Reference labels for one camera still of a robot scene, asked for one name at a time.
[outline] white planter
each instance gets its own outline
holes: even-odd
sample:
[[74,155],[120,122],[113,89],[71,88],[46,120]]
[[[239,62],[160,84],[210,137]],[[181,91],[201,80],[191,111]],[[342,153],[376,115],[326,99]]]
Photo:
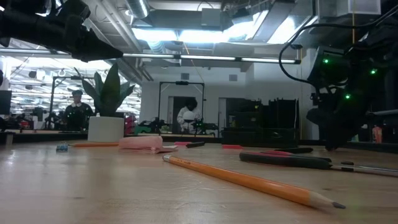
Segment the white planter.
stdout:
[[118,142],[123,136],[123,118],[90,117],[88,125],[89,142]]

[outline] pink eraser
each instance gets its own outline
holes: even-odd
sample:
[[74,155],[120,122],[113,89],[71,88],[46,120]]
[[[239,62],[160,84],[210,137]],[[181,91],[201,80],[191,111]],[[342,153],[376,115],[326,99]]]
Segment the pink eraser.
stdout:
[[243,149],[240,145],[223,145],[223,149]]
[[175,142],[174,145],[175,146],[186,146],[187,144],[190,144],[192,142]]

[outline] wooden table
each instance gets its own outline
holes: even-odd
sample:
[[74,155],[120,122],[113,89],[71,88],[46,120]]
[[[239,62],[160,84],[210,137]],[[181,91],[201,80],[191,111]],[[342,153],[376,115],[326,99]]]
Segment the wooden table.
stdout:
[[[115,147],[15,144],[0,150],[1,223],[398,223],[398,178],[239,161],[219,144],[178,157],[305,187],[347,206],[316,210]],[[398,155],[352,149],[315,156],[398,168]]]

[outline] pencil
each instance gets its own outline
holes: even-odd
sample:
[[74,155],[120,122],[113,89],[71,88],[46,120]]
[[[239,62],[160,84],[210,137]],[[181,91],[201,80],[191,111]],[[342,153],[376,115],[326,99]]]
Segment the pencil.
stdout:
[[110,146],[118,146],[118,142],[81,142],[69,144],[69,146],[73,147],[110,147]]
[[292,202],[297,202],[310,207],[331,207],[331,208],[346,208],[344,205],[330,200],[316,192],[307,189],[295,187],[289,184],[274,182],[271,180],[262,179],[246,174],[240,174],[230,170],[224,170],[217,167],[200,164],[198,162],[180,159],[171,155],[163,156],[163,160],[171,164],[185,167],[187,169],[195,170],[203,174],[217,177],[222,180],[249,187],[267,194],[271,194]]

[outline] green leaf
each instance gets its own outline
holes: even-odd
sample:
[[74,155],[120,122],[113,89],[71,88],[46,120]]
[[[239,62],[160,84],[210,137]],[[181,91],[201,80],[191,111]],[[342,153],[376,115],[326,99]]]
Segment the green leaf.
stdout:
[[101,75],[98,72],[95,72],[94,74],[94,81],[95,81],[95,90],[97,91],[97,94],[100,95],[104,83],[102,82]]
[[124,92],[120,92],[120,100],[118,103],[118,108],[120,107],[120,105],[122,105],[123,100],[126,99],[126,97],[128,97],[132,91],[134,90],[135,85],[128,87]]
[[92,99],[94,100],[94,104],[96,105],[96,107],[98,106],[99,110],[101,109],[101,100],[100,100],[100,96],[99,94],[97,94],[96,90],[94,89],[94,87],[86,80],[84,80],[84,78],[80,75],[80,72],[75,68],[77,74],[81,77],[81,84],[83,85],[83,89],[85,90],[85,92],[92,97]]
[[74,67],[74,69],[75,69],[75,71],[77,72],[77,75],[78,75],[80,78],[83,78],[83,76],[80,74],[80,72],[77,70],[77,68]]
[[130,87],[130,82],[123,83],[120,86],[120,95],[122,95],[122,93],[124,93],[129,87]]
[[114,116],[120,101],[120,78],[118,64],[115,63],[106,76],[101,91],[102,111],[101,116]]

